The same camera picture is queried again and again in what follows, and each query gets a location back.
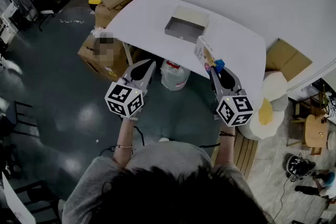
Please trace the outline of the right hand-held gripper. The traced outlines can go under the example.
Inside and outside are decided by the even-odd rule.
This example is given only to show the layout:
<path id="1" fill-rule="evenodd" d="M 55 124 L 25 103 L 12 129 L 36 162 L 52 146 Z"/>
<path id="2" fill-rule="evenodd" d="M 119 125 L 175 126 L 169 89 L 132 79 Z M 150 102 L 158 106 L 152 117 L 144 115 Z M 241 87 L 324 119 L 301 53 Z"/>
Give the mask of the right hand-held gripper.
<path id="1" fill-rule="evenodd" d="M 229 127 L 247 124 L 254 109 L 238 77 L 227 67 L 220 73 L 211 67 L 209 77 L 218 103 L 213 111 L 214 120 L 222 120 Z"/>

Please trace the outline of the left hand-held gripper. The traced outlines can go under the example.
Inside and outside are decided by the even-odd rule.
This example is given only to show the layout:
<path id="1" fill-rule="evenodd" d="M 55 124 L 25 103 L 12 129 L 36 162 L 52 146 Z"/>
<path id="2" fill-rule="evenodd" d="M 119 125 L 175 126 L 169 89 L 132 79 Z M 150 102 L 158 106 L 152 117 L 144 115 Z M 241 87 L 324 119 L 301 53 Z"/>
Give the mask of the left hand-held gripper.
<path id="1" fill-rule="evenodd" d="M 110 112 L 121 117 L 134 117 L 144 106 L 144 96 L 152 82 L 156 61 L 146 59 L 129 66 L 123 77 L 112 82 L 104 100 Z"/>

